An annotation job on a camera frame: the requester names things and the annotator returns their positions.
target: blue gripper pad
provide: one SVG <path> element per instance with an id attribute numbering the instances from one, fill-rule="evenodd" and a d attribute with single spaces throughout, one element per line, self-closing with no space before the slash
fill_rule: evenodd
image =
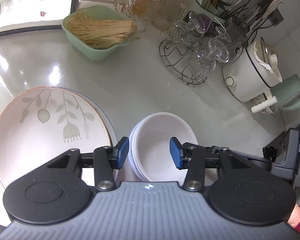
<path id="1" fill-rule="evenodd" d="M 181 159 L 181 154 L 182 154 L 182 145 L 180 144 L 179 141 L 175 141 L 174 137 L 170 138 L 170 154 L 172 157 L 172 160 L 174 162 L 174 165 L 176 168 L 181 169 L 182 168 L 182 159 Z"/>
<path id="2" fill-rule="evenodd" d="M 120 149 L 118 149 L 118 158 L 117 158 L 118 169 L 122 169 L 124 162 L 128 156 L 128 152 L 129 152 L 129 138 L 126 138 L 124 143 L 121 145 Z"/>
<path id="3" fill-rule="evenodd" d="M 49 226 L 12 222 L 0 240 L 300 240 L 287 223 L 236 224 L 217 214 L 202 194 L 177 182 L 122 182 L 97 193 L 76 217 Z"/>

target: utensil rack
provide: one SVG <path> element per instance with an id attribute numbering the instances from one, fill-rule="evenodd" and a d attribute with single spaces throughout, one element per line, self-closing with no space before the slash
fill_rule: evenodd
<path id="1" fill-rule="evenodd" d="M 222 24 L 220 24 L 220 26 L 224 30 L 224 33 L 222 33 L 216 37 L 226 34 L 226 29 L 222 26 Z M 196 51 L 196 49 L 199 48 L 204 37 L 205 37 L 205 34 L 200 35 L 200 37 L 198 37 L 198 39 L 195 40 L 195 42 L 193 43 L 192 46 L 188 46 L 184 42 L 183 38 L 177 44 L 175 44 L 171 38 L 166 38 L 165 40 L 161 41 L 159 44 L 160 58 L 162 59 L 165 67 L 176 79 L 180 80 L 187 86 L 192 85 L 195 87 L 197 85 L 203 84 L 207 80 L 207 77 L 197 79 L 194 76 L 194 74 L 191 74 L 191 71 L 190 71 L 190 69 L 188 69 L 188 66 L 183 67 L 182 62 L 181 62 L 182 59 L 186 58 L 186 56 L 188 54 L 190 56 L 191 52 L 193 53 Z M 172 63 L 172 60 L 174 58 L 172 56 L 172 54 L 175 55 L 174 57 L 176 57 L 176 56 L 179 57 L 175 63 Z"/>

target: floral patterned plate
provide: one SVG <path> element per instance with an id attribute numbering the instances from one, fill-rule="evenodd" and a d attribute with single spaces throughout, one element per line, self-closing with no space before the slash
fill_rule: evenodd
<path id="1" fill-rule="evenodd" d="M 70 148 L 111 145 L 98 112 L 78 94 L 39 87 L 13 99 L 0 115 L 0 181 L 4 187 Z"/>

